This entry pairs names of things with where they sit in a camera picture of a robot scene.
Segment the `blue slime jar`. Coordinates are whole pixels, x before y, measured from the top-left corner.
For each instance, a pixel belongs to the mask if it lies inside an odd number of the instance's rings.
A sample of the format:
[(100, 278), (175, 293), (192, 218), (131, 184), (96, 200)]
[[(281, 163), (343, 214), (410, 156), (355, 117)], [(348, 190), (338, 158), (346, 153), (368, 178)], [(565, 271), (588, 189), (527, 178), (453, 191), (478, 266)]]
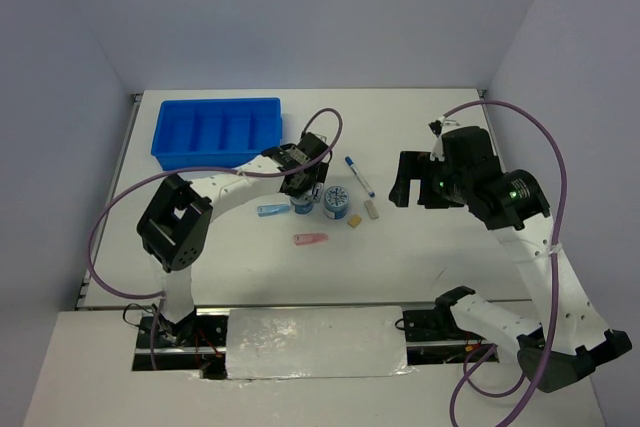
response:
[(323, 208), (325, 215), (331, 220), (339, 220), (349, 210), (349, 194), (342, 186), (328, 187), (324, 192)]
[(298, 215), (306, 215), (314, 208), (314, 202), (304, 198), (290, 198), (292, 210)]

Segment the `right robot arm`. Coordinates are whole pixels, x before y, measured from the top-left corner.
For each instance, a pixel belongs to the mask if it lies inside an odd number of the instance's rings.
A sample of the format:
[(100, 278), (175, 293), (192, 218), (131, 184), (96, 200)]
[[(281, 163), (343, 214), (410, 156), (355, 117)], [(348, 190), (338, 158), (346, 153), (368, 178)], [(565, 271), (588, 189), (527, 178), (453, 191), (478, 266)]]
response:
[(545, 393), (629, 352), (628, 334), (610, 328), (597, 313), (566, 254), (552, 241), (555, 223), (537, 180), (524, 170), (503, 171), (486, 130), (448, 121), (430, 126), (433, 150), (400, 153), (390, 201), (407, 206), (410, 184), (417, 180), (418, 202), (425, 208), (467, 208), (513, 262), (538, 313), (535, 319), (520, 317), (460, 286), (436, 299), (436, 330), (446, 338), (464, 331), (483, 337), (515, 360), (528, 379), (549, 347), (538, 384)]

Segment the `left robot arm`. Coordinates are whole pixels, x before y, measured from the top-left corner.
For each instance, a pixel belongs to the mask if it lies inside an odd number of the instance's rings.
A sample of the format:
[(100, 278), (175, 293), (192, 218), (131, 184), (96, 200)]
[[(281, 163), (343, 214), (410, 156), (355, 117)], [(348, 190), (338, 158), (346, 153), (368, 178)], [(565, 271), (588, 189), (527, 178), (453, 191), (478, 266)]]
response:
[(320, 137), (306, 132), (298, 143), (268, 148), (234, 171), (191, 181), (173, 174), (162, 181), (136, 230), (143, 249), (162, 269), (158, 326), (171, 344), (189, 343), (198, 330), (191, 267), (204, 251), (210, 224), (264, 196), (311, 201), (326, 178), (327, 150)]

